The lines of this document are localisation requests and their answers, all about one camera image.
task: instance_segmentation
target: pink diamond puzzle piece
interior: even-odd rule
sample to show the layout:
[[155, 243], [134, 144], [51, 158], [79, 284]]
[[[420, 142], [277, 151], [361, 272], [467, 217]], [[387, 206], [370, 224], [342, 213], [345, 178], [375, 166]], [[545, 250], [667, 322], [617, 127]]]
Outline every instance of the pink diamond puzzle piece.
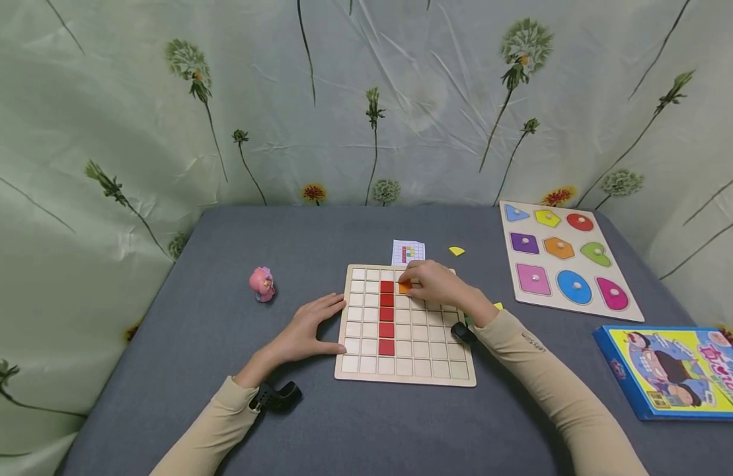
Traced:
[[551, 286], [549, 286], [546, 270], [542, 267], [518, 262], [517, 275], [520, 277], [520, 287], [523, 291], [551, 296]]

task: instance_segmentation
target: curtain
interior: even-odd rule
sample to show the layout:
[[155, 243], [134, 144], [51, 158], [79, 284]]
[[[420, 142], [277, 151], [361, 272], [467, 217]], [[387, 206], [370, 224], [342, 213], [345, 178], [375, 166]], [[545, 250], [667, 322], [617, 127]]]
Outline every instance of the curtain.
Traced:
[[499, 199], [733, 326], [733, 0], [0, 0], [0, 475], [51, 474], [207, 207]]

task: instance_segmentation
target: green oval puzzle piece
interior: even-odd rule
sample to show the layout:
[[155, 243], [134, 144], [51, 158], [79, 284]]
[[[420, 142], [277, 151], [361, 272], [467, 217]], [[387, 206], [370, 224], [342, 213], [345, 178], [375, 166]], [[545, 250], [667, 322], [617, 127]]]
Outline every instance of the green oval puzzle piece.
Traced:
[[605, 246], [603, 246], [601, 243], [598, 243], [597, 241], [586, 243], [580, 249], [580, 252], [588, 259], [600, 266], [612, 266], [612, 262], [608, 259], [607, 255], [605, 255]]

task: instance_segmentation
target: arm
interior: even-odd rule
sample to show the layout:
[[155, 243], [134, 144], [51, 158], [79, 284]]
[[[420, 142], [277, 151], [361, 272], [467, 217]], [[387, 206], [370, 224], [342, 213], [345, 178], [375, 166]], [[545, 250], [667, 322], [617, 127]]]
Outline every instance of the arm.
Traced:
[[647, 475], [615, 417], [516, 317], [497, 310], [480, 290], [436, 262], [412, 261], [410, 267], [420, 271], [407, 270], [406, 279], [416, 277], [423, 287], [409, 294], [455, 305], [471, 317], [480, 341], [555, 423], [578, 476]]
[[276, 367], [318, 354], [344, 354], [345, 347], [316, 339], [318, 325], [345, 307], [344, 295], [330, 294], [300, 307], [284, 331], [252, 356], [234, 377], [226, 377], [189, 430], [150, 476], [211, 476], [240, 442], [260, 411], [250, 408], [258, 386]]

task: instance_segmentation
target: blue triangle puzzle piece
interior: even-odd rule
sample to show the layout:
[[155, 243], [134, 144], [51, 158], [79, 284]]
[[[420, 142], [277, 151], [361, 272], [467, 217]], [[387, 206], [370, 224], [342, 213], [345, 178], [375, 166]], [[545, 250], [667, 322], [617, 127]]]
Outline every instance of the blue triangle puzzle piece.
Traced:
[[522, 210], [517, 209], [511, 205], [504, 205], [504, 209], [506, 210], [506, 219], [508, 221], [517, 221], [530, 218], [530, 214], [526, 214]]

